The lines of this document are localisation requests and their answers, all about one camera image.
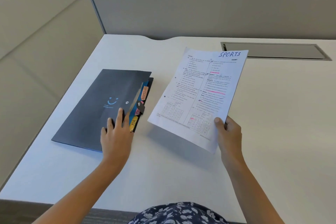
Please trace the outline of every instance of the person's left hand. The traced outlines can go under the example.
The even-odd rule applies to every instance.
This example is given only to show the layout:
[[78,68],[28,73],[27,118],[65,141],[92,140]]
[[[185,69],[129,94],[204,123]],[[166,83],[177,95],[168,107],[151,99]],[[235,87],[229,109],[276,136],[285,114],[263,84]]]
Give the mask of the person's left hand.
[[133,132],[129,130],[129,114],[125,116],[122,127],[123,109],[119,108],[115,127],[112,119],[107,119],[107,132],[101,129],[100,143],[103,148],[103,162],[107,162],[121,172],[131,152]]

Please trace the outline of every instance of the printed document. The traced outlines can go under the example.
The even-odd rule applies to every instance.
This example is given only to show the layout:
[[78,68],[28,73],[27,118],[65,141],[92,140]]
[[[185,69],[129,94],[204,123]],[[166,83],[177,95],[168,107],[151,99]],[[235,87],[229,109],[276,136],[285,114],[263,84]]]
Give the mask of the printed document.
[[247,53],[186,48],[148,121],[215,153],[214,118],[226,120]]

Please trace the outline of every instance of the blue smiley face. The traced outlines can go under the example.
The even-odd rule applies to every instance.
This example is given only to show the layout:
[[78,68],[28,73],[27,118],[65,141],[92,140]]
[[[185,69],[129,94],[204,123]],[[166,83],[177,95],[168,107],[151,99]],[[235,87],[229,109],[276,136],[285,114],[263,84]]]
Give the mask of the blue smiley face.
[[110,103],[110,101],[108,100],[107,103],[108,103],[109,105],[114,105],[116,102],[114,102],[114,103]]

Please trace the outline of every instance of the white desk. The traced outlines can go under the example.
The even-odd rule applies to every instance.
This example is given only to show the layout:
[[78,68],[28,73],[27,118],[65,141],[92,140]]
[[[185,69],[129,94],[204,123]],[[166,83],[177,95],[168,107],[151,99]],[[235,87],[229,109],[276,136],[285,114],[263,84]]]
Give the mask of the white desk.
[[[195,201],[229,221],[244,222],[220,159],[147,119],[173,76],[185,47],[221,50],[221,41],[316,43],[336,60],[334,40],[283,40],[105,35],[36,137],[1,199],[55,203],[100,162],[102,154],[51,138],[101,69],[152,71],[154,82],[131,156],[95,208],[139,212]],[[336,63],[248,59],[230,115],[243,128],[250,169],[286,223],[336,219]]]

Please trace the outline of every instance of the person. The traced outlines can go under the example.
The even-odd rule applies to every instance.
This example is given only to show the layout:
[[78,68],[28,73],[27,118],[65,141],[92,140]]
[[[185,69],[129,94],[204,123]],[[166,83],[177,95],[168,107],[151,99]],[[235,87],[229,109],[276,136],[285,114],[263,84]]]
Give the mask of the person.
[[[101,129],[103,159],[98,167],[73,190],[40,216],[34,224],[81,223],[95,202],[121,172],[131,152],[133,132],[129,116],[122,126],[119,109],[115,126],[107,120]],[[234,192],[248,224],[284,224],[263,189],[247,167],[242,154],[241,127],[229,116],[224,123],[214,120],[218,130],[221,160],[229,174]],[[136,215],[129,224],[213,224],[227,223],[219,214],[192,202],[159,205]]]

